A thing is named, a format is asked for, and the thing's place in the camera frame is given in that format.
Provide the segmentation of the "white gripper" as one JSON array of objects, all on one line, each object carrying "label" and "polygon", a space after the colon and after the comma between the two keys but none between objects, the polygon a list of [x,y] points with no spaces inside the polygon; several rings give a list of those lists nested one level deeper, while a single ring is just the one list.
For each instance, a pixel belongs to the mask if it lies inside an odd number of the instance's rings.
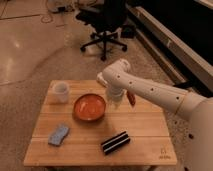
[{"label": "white gripper", "polygon": [[106,89],[107,97],[113,101],[114,109],[118,109],[121,104],[121,98],[123,97],[124,90],[120,87],[116,87],[114,85],[108,84]]}]

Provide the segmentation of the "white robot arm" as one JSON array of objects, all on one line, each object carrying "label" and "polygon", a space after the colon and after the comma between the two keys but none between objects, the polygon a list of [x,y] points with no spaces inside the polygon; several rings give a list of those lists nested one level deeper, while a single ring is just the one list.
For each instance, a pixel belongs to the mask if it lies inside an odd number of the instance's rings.
[{"label": "white robot arm", "polygon": [[136,77],[130,68],[127,60],[119,59],[102,71],[107,96],[118,99],[126,89],[188,121],[184,169],[213,171],[213,97]]}]

